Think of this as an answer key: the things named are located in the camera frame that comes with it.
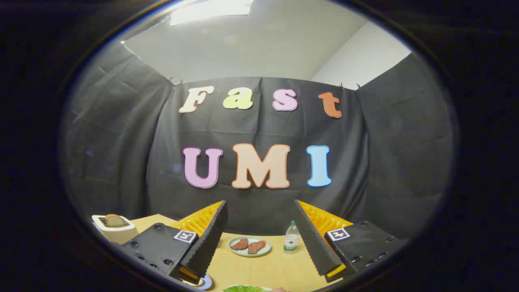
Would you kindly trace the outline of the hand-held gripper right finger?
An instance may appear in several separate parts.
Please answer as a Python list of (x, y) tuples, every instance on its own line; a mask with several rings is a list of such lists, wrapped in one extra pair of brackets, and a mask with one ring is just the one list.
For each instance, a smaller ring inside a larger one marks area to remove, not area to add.
[(369, 221), (351, 223), (300, 200), (294, 201), (294, 222), (317, 273), (327, 282), (365, 272), (407, 242)]

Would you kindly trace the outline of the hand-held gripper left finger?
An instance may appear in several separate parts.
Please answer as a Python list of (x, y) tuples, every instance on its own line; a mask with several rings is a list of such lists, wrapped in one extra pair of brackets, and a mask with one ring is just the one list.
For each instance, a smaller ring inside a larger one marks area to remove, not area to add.
[(197, 284), (213, 259), (228, 220), (220, 201), (172, 225), (155, 223), (122, 245), (122, 252), (166, 278)]

